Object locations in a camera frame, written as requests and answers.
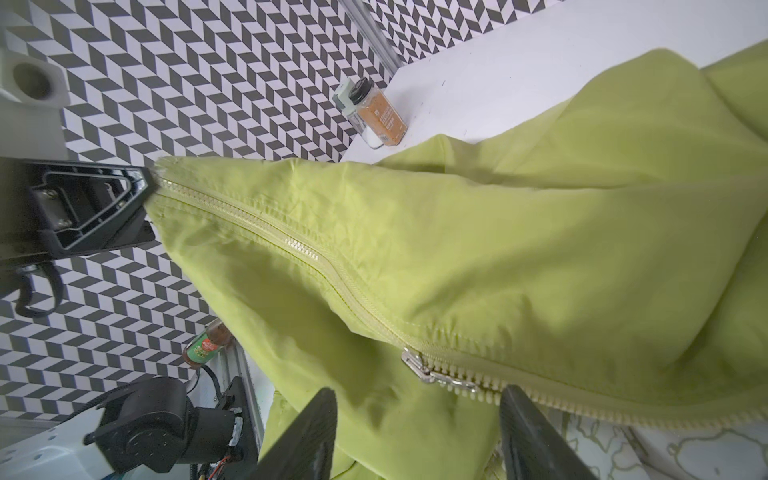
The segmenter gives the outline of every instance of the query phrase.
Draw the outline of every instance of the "green jacket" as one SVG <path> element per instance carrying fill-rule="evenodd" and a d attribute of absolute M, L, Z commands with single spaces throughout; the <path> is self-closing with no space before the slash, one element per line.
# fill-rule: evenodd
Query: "green jacket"
<path fill-rule="evenodd" d="M 157 174 L 170 256 L 292 409 L 336 391 L 367 475 L 487 475 L 508 382 L 617 423 L 768 413 L 768 44 L 652 51 L 476 145 Z"/>

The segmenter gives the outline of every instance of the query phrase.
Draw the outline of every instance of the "sauce bottle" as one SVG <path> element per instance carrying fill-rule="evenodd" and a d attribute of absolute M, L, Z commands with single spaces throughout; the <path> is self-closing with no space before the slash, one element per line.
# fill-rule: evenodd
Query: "sauce bottle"
<path fill-rule="evenodd" d="M 193 369 L 212 359 L 219 350 L 232 342 L 232 333 L 220 319 L 215 319 L 205 327 L 205 330 L 184 348 L 181 356 Z"/>
<path fill-rule="evenodd" d="M 381 138 L 384 145 L 397 145 L 408 127 L 370 78 L 361 78 L 349 93 L 357 114 Z"/>

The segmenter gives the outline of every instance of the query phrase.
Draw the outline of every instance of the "label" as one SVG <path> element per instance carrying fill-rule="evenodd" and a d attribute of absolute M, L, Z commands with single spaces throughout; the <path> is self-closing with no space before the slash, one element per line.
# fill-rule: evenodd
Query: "label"
<path fill-rule="evenodd" d="M 195 363 L 205 363 L 221 349 L 205 332 L 201 333 L 187 348 L 187 356 Z"/>

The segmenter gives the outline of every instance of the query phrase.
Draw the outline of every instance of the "zipper pull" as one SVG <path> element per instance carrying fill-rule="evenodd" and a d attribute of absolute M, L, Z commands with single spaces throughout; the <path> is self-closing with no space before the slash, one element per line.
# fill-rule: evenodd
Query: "zipper pull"
<path fill-rule="evenodd" d="M 416 376 L 419 377 L 419 380 L 424 383 L 437 382 L 445 386 L 452 386 L 458 389 L 467 390 L 470 393 L 477 393 L 478 391 L 478 386 L 473 382 L 455 379 L 444 373 L 433 372 L 429 369 L 428 366 L 424 364 L 421 354 L 409 349 L 408 347 L 402 351 L 400 358 L 408 366 L 408 368 L 410 368 L 416 374 Z"/>

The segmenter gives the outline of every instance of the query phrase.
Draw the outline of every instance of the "geometric patterned wall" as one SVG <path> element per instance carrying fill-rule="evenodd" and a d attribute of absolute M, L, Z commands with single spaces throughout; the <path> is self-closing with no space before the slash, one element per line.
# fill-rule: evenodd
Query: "geometric patterned wall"
<path fill-rule="evenodd" d="M 365 0 L 403 61 L 411 63 L 561 0 Z"/>
<path fill-rule="evenodd" d="M 7 47 L 65 69 L 73 160 L 210 155 L 337 161 L 354 134 L 329 100 L 344 76 L 389 76 L 336 0 L 11 2 Z M 209 311 L 162 245 L 57 262 L 45 319 L 0 300 L 0 415 L 60 419 L 142 376 L 190 376 L 182 345 Z M 46 282 L 35 279 L 45 301 Z"/>

